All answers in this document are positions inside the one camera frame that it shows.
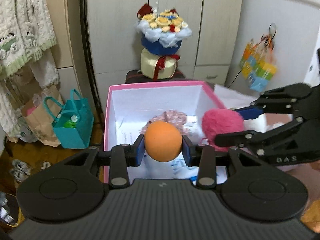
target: yellow flower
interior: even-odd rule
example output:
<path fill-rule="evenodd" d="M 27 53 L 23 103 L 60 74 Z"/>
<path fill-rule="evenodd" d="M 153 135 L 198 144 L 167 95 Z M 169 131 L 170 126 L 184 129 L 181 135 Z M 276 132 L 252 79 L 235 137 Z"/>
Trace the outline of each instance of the yellow flower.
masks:
<path fill-rule="evenodd" d="M 156 19 L 156 23 L 159 25 L 159 26 L 166 26 L 166 25 L 169 25 L 171 23 L 171 21 L 166 18 L 166 17 L 158 17 Z"/>
<path fill-rule="evenodd" d="M 155 18 L 156 18 L 156 16 L 154 14 L 150 13 L 150 14 L 146 14 L 145 16 L 143 16 L 142 20 L 150 23 L 150 22 L 153 22 Z"/>
<path fill-rule="evenodd" d="M 150 23 L 150 28 L 151 29 L 156 29 L 157 27 L 158 27 L 157 23 L 155 23 L 155 22 L 151 22 Z"/>
<path fill-rule="evenodd" d="M 171 24 L 177 26 L 177 27 L 181 27 L 181 21 L 177 20 L 177 19 L 173 19 L 171 21 Z"/>
<path fill-rule="evenodd" d="M 162 31 L 163 31 L 164 33 L 168 32 L 169 30 L 170 30 L 170 27 L 169 27 L 168 25 L 162 27 Z"/>

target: wooden floor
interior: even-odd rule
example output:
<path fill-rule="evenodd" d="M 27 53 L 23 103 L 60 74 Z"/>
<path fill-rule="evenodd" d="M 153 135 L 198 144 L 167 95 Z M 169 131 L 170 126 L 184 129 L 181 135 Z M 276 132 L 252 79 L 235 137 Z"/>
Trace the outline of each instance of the wooden floor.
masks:
<path fill-rule="evenodd" d="M 99 124 L 94 124 L 90 144 L 100 144 L 102 139 L 102 130 Z M 61 146 L 51 147 L 43 145 L 37 141 L 35 143 L 24 143 L 19 140 L 18 143 L 7 142 L 6 148 L 12 152 L 13 157 L 4 151 L 0 157 L 0 185 L 6 188 L 9 193 L 15 194 L 15 184 L 13 177 L 9 174 L 12 169 L 12 160 L 19 159 L 28 163 L 33 172 L 37 172 L 37 167 L 42 161 L 55 164 L 65 158 L 79 152 L 79 149 L 63 149 Z M 101 169 L 100 180 L 103 181 L 103 169 Z"/>

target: black cable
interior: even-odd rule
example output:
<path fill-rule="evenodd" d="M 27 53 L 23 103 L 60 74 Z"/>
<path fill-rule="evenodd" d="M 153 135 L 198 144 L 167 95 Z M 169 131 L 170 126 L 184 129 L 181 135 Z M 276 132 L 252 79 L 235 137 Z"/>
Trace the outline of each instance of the black cable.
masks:
<path fill-rule="evenodd" d="M 233 84 L 233 82 L 236 80 L 236 78 L 238 77 L 238 75 L 239 75 L 240 73 L 241 73 L 241 70 L 240 70 L 239 73 L 236 75 L 235 79 L 231 82 L 231 84 L 228 86 L 228 88 L 231 87 L 231 85 Z"/>

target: teal gift bag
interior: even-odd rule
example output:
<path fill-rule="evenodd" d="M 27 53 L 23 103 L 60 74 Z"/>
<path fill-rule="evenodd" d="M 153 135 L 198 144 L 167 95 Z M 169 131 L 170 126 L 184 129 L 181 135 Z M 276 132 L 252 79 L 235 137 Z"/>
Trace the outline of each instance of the teal gift bag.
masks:
<path fill-rule="evenodd" d="M 78 96 L 78 100 L 74 100 L 74 94 Z M 59 113 L 61 114 L 60 118 L 55 117 L 48 108 L 46 102 L 49 99 L 61 107 Z M 70 99 L 66 101 L 65 105 L 61 105 L 53 97 L 46 97 L 44 99 L 44 107 L 54 120 L 52 122 L 53 131 L 57 135 L 63 148 L 88 148 L 94 120 L 87 98 L 82 98 L 77 90 L 72 89 Z M 76 115 L 78 119 L 75 127 L 64 127 L 65 123 L 68 122 L 73 115 Z"/>

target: wardrobe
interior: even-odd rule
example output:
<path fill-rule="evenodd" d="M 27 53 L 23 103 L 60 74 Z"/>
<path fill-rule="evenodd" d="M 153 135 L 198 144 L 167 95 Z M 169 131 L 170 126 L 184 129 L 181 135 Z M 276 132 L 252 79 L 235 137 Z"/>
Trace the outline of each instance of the wardrobe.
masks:
<path fill-rule="evenodd" d="M 60 76 L 59 91 L 64 100 L 77 89 L 94 109 L 81 39 L 79 0 L 46 0 L 57 45 L 51 48 Z"/>
<path fill-rule="evenodd" d="M 141 34 L 137 11 L 157 0 L 87 0 L 92 62 L 105 111 L 110 85 L 123 84 L 140 69 Z M 178 68 L 187 78 L 224 84 L 236 40 L 242 0 L 159 0 L 159 10 L 175 8 L 193 31 L 182 41 Z"/>

